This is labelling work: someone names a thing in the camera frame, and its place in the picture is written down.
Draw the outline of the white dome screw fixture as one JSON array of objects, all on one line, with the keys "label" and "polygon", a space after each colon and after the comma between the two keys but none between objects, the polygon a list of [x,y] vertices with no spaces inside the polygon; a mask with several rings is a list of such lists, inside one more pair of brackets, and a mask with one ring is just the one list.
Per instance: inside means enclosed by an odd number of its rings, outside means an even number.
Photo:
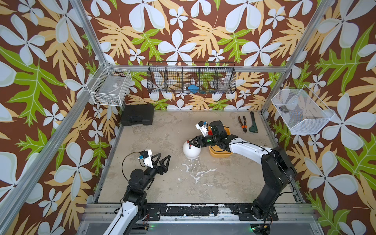
[{"label": "white dome screw fixture", "polygon": [[201,148],[191,145],[189,141],[184,142],[183,154],[185,155],[186,158],[190,160],[197,159],[200,153],[201,153]]}]

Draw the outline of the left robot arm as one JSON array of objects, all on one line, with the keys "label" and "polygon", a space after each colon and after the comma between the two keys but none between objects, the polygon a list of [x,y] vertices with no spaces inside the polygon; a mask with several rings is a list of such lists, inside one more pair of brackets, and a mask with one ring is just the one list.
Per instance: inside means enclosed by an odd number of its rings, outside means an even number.
[{"label": "left robot arm", "polygon": [[161,159],[161,153],[153,155],[151,150],[139,152],[139,161],[143,161],[146,169],[137,168],[131,172],[119,211],[104,232],[106,235],[128,235],[140,219],[147,217],[146,190],[157,174],[168,172],[170,159],[170,155]]}]

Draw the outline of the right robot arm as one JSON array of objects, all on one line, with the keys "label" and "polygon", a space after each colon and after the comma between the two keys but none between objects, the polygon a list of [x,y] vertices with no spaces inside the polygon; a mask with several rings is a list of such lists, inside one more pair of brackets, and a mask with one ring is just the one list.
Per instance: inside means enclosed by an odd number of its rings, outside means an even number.
[{"label": "right robot arm", "polygon": [[220,150],[243,157],[252,162],[251,169],[258,167],[263,187],[252,202],[248,215],[254,220],[267,219],[283,190],[295,180],[297,171],[286,151],[281,147],[264,147],[229,134],[220,120],[195,126],[201,134],[186,141],[190,149],[201,150],[219,147]]}]

